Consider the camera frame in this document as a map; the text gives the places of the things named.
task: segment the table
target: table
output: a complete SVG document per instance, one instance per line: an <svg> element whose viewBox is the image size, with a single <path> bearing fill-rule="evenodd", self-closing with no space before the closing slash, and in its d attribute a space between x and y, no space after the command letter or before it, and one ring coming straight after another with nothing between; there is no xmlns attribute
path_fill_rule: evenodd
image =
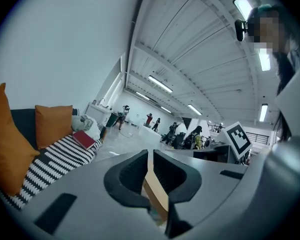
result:
<svg viewBox="0 0 300 240"><path fill-rule="evenodd" d="M148 127L140 126L139 135L149 143L158 143L161 140L161 135L151 130Z"/></svg>

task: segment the fluorescent light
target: fluorescent light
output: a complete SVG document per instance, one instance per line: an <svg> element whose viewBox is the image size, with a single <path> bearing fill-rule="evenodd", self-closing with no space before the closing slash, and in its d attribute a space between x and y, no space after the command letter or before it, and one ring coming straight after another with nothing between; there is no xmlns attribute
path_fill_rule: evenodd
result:
<svg viewBox="0 0 300 240"><path fill-rule="evenodd" d="M252 7L248 0L234 0L234 5L238 8L245 20L248 19Z"/></svg>
<svg viewBox="0 0 300 240"><path fill-rule="evenodd" d="M146 100L150 100L148 97L146 97L146 96L142 95L142 94L141 94L141 93L139 93L139 92L136 92L136 94L140 95L141 97L145 98Z"/></svg>
<svg viewBox="0 0 300 240"><path fill-rule="evenodd" d="M171 113L171 111L169 111L168 109L164 108L163 106L162 106L161 108L162 108L163 110L165 110L165 111Z"/></svg>
<svg viewBox="0 0 300 240"><path fill-rule="evenodd" d="M270 56L267 54L267 49L260 49L259 58L262 71L270 70Z"/></svg>
<svg viewBox="0 0 300 240"><path fill-rule="evenodd" d="M163 89L165 89L167 92L172 93L173 91L166 86L165 84L163 84L162 82L160 82L158 79L155 79L152 75L149 75L148 77L152 82L156 83L158 86L162 87Z"/></svg>
<svg viewBox="0 0 300 240"><path fill-rule="evenodd" d="M262 104L261 114L260 114L260 119L259 119L260 122L265 121L267 110L268 110L268 104Z"/></svg>
<svg viewBox="0 0 300 240"><path fill-rule="evenodd" d="M192 109L194 112L196 112L199 116L202 116L202 114L194 106L192 106L191 104L189 104L188 107L190 109Z"/></svg>

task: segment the ceiling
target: ceiling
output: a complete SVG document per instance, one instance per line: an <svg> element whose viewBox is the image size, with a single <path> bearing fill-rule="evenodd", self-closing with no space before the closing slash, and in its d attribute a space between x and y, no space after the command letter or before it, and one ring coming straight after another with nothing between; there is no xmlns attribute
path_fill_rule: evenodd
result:
<svg viewBox="0 0 300 240"><path fill-rule="evenodd" d="M248 0L252 7L276 0ZM142 0L134 22L125 88L151 98L175 116L270 129L277 65L262 71L258 52L238 42L234 20L242 18L233 0ZM148 80L153 76L173 90ZM265 122L261 105L268 104ZM197 108L195 114L188 104Z"/></svg>

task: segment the orange cushion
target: orange cushion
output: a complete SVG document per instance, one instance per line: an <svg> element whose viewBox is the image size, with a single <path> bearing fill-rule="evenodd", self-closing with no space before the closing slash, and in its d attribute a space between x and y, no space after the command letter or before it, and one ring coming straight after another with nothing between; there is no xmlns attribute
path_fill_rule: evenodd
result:
<svg viewBox="0 0 300 240"><path fill-rule="evenodd" d="M72 134L72 106L35 106L35 137L38 149L44 149Z"/></svg>
<svg viewBox="0 0 300 240"><path fill-rule="evenodd" d="M20 192L34 156L40 153L16 128L5 87L5 83L0 85L0 188L14 196Z"/></svg>

